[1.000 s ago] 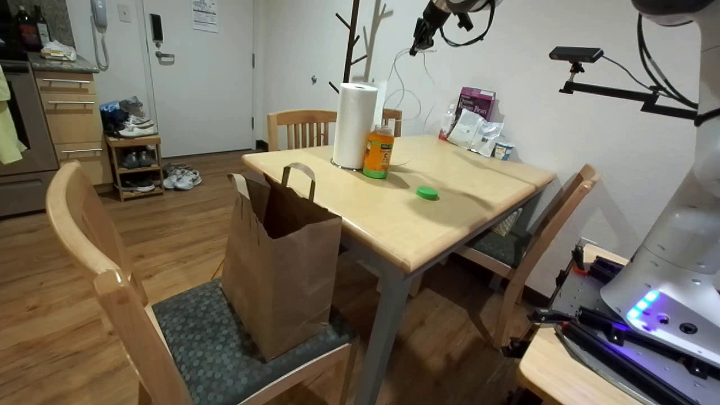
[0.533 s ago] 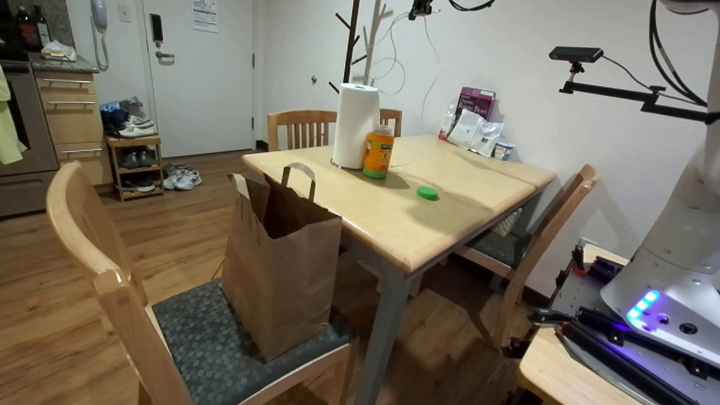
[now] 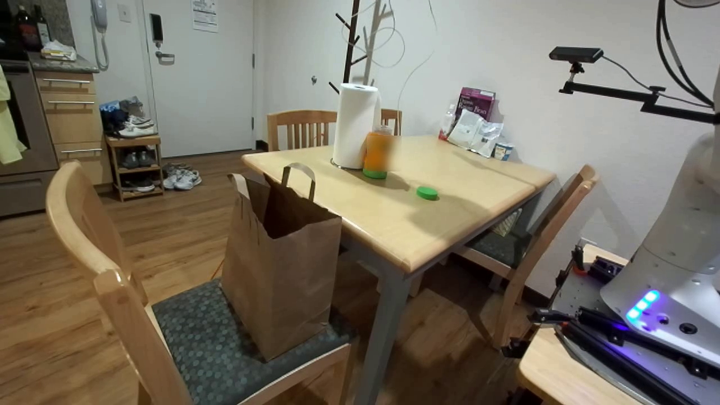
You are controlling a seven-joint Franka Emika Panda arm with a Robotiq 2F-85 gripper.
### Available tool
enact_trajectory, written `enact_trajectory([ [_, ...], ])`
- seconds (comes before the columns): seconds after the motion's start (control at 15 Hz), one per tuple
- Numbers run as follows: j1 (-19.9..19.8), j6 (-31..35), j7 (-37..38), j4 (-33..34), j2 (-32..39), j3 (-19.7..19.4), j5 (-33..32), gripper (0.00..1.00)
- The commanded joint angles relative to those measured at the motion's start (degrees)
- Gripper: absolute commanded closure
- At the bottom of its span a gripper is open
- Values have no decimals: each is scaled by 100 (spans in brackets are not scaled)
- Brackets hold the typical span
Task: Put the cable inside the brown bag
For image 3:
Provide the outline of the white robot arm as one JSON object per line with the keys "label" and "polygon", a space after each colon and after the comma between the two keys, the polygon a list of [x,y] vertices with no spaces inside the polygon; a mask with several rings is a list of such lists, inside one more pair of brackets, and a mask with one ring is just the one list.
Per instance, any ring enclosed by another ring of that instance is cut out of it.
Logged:
{"label": "white robot arm", "polygon": [[690,11],[702,11],[702,9],[718,7],[720,0],[656,0],[656,11],[654,11],[654,50],[662,66],[665,70],[670,81],[680,90],[684,90],[688,97],[693,97],[702,108],[716,108],[716,100],[705,90],[697,87],[684,61],[680,41],[674,38],[674,26],[670,23],[670,3],[690,9]]}

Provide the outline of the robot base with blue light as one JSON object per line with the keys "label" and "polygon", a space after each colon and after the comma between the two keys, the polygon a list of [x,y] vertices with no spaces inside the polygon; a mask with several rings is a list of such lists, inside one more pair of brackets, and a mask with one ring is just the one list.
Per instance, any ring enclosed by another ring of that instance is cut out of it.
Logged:
{"label": "robot base with blue light", "polygon": [[601,289],[639,335],[720,365],[720,133],[699,137],[628,264]]}

